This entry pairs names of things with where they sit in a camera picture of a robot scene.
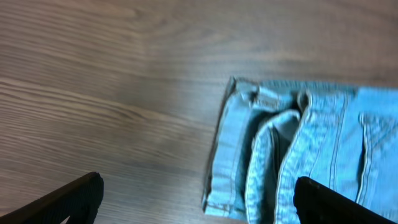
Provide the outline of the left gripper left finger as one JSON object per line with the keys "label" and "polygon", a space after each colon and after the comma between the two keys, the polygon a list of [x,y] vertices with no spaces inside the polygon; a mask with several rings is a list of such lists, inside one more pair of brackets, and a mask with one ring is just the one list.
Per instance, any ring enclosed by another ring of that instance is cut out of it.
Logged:
{"label": "left gripper left finger", "polygon": [[102,203],[104,180],[90,172],[63,187],[1,217],[1,223],[93,224]]}

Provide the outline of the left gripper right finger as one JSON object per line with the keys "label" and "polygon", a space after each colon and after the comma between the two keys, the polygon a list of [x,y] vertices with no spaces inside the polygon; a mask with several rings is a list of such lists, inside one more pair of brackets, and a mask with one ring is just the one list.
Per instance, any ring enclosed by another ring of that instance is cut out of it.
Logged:
{"label": "left gripper right finger", "polygon": [[395,224],[306,176],[296,181],[294,206],[301,224]]}

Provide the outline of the light blue denim shorts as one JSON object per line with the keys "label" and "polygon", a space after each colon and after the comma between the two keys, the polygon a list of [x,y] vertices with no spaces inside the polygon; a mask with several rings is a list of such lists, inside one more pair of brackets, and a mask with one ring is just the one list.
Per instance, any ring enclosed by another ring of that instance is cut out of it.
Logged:
{"label": "light blue denim shorts", "polygon": [[397,220],[397,90],[231,78],[203,195],[206,215],[298,223],[307,176]]}

